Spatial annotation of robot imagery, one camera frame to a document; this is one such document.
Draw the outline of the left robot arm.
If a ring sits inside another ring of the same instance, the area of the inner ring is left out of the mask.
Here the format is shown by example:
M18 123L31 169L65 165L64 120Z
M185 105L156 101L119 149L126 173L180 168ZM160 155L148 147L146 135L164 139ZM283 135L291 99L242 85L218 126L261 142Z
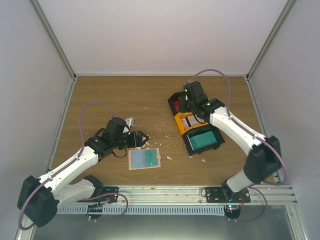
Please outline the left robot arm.
M31 220L32 226L43 227L57 214L57 211L75 202L98 202L103 197L103 184L93 176L71 185L70 182L105 157L114 154L115 149L142 147L149 136L142 131L132 131L135 119L112 117L105 128L85 141L81 148L68 160L53 170L36 178L27 177L20 190L17 207L20 210L18 226L23 226L22 217Z

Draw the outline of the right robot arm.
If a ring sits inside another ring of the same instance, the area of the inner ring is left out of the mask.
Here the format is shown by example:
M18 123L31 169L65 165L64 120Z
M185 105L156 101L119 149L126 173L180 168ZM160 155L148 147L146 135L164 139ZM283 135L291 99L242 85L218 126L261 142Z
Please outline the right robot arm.
M223 200L234 202L240 191L263 182L282 167L280 142L276 137L266 137L248 127L217 98L209 100L200 82L188 82L183 89L183 109L224 132L247 156L243 169L221 184Z

